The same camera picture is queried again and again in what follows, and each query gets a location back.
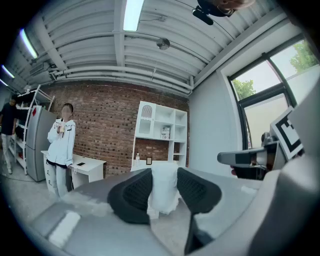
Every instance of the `refrigerator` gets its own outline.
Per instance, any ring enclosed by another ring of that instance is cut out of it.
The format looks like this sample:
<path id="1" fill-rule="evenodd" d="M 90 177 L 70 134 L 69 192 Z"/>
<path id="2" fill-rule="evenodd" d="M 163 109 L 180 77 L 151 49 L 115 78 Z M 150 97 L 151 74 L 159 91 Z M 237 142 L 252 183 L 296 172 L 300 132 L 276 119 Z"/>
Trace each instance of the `refrigerator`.
<path id="1" fill-rule="evenodd" d="M 56 121 L 57 115 L 42 106 L 34 106 L 31 110 L 26 133 L 26 168 L 27 173 L 36 182 L 46 178 L 44 156 L 41 151 L 47 151 L 50 142 L 48 132 Z"/>

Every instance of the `camera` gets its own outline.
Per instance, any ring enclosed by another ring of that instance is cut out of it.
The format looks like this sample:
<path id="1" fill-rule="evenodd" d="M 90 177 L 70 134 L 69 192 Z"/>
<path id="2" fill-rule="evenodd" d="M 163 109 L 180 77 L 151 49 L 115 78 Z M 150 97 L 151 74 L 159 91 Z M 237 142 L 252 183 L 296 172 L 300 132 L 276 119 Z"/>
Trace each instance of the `camera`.
<path id="1" fill-rule="evenodd" d="M 202 20 L 208 25 L 213 25 L 214 21 L 209 17 L 209 15 L 213 15 L 216 17 L 225 17 L 227 14 L 220 11 L 215 5 L 206 0 L 197 0 L 198 6 L 192 10 L 193 16 Z"/>

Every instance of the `woman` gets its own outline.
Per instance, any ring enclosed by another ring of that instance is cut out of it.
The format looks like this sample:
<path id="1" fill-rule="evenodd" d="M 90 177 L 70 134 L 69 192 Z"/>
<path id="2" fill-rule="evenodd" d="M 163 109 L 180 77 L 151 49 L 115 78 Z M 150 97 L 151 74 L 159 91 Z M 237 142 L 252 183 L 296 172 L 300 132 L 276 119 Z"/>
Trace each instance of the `woman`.
<path id="1" fill-rule="evenodd" d="M 51 180 L 58 197 L 68 193 L 66 186 L 67 168 L 73 164 L 73 150 L 75 144 L 76 124 L 71 120 L 74 107 L 66 103 L 61 109 L 61 119 L 57 119 L 48 133 L 48 140 L 51 143 L 46 164 L 48 165 Z"/>

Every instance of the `pipe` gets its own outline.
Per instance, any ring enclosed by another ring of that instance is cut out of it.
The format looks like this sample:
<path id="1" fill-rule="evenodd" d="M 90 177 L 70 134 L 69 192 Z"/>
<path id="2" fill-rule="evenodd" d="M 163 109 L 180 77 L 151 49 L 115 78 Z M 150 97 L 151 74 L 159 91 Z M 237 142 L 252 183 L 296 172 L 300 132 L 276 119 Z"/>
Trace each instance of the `pipe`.
<path id="1" fill-rule="evenodd" d="M 188 94 L 190 91 L 184 88 L 180 88 L 174 84 L 161 81 L 158 79 L 154 79 L 151 77 L 146 77 L 143 75 L 137 75 L 137 74 L 128 74 L 128 73 L 121 73 L 121 72 L 82 72 L 82 73 L 76 73 L 76 74 L 66 74 L 62 76 L 58 76 L 57 80 L 65 80 L 68 78 L 80 78 L 80 77 L 88 77 L 88 76 L 114 76 L 114 77 L 126 77 L 126 78 L 133 78 L 133 79 L 139 79 L 139 80 L 144 80 L 148 82 L 153 82 L 158 85 L 162 85 L 165 87 L 169 87 L 172 89 L 175 89 L 177 91 L 183 92 L 185 94 Z"/>
<path id="2" fill-rule="evenodd" d="M 152 75 L 155 78 L 159 78 L 161 80 L 165 80 L 168 82 L 171 82 L 173 84 L 185 87 L 189 90 L 192 90 L 193 88 L 183 82 L 180 82 L 178 80 L 175 80 L 173 78 L 167 77 L 165 75 L 161 75 L 161 74 L 157 74 L 154 73 L 152 71 L 145 71 L 145 70 L 140 70 L 140 69 L 136 69 L 136 68 L 132 68 L 132 67 L 126 67 L 126 66 L 88 66 L 88 67 L 76 67 L 76 68 L 70 68 L 70 69 L 65 69 L 63 71 L 57 72 L 55 73 L 55 76 L 58 75 L 62 75 L 62 74 L 68 74 L 68 73 L 72 73 L 72 72 L 80 72 L 80 71 L 97 71 L 97 70 L 106 70 L 106 71 L 126 71 L 126 72 L 131 72 L 131 73 L 136 73 L 136 74 L 141 74 L 141 75 L 145 75 L 145 76 L 150 76 L 152 77 Z"/>
<path id="3" fill-rule="evenodd" d="M 126 81 L 127 79 L 126 78 L 122 78 L 122 77 L 112 77 L 112 76 L 79 76 L 79 77 L 70 77 L 70 78 L 64 78 L 64 79 L 60 79 L 60 81 L 64 81 L 64 80 L 75 80 L 75 79 L 108 79 L 108 80 L 111 80 L 112 82 L 116 82 L 116 81 L 125 81 L 125 82 L 129 82 L 129 81 Z M 152 86 L 154 87 L 160 87 L 159 85 L 156 85 L 156 84 L 151 84 Z"/>
<path id="4" fill-rule="evenodd" d="M 194 88 L 195 88 L 195 84 L 194 84 L 194 77 L 193 77 L 193 75 L 190 75 L 189 81 L 190 81 L 190 86 L 192 87 L 192 89 L 194 89 Z"/>

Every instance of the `white pants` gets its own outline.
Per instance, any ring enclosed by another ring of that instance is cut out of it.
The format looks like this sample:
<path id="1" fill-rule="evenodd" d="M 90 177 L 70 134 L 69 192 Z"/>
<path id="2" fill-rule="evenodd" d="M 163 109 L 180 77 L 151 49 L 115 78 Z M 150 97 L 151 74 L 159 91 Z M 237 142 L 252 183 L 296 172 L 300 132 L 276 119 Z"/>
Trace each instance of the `white pants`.
<path id="1" fill-rule="evenodd" d="M 11 135 L 5 135 L 1 133 L 3 156 L 6 162 L 6 168 L 11 169 L 10 158 L 9 158 L 9 143 Z"/>
<path id="2" fill-rule="evenodd" d="M 63 169 L 60 166 L 53 166 L 48 163 L 46 164 L 48 168 L 48 176 L 50 177 L 48 184 L 53 187 L 56 196 L 61 198 L 68 193 L 66 185 L 67 169 Z"/>

